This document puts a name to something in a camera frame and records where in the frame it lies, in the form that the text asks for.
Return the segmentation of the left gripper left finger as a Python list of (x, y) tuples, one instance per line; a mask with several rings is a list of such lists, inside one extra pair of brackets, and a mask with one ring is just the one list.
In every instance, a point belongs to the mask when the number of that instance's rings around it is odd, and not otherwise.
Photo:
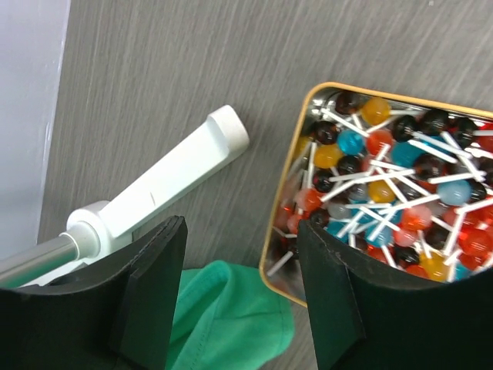
[(1, 291), (3, 369), (163, 369), (187, 241), (173, 216), (103, 259)]

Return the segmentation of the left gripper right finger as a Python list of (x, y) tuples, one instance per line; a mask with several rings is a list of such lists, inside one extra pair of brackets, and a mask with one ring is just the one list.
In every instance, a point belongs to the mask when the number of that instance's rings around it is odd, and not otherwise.
[(303, 221), (300, 266), (320, 369), (490, 369), (492, 272), (442, 284)]

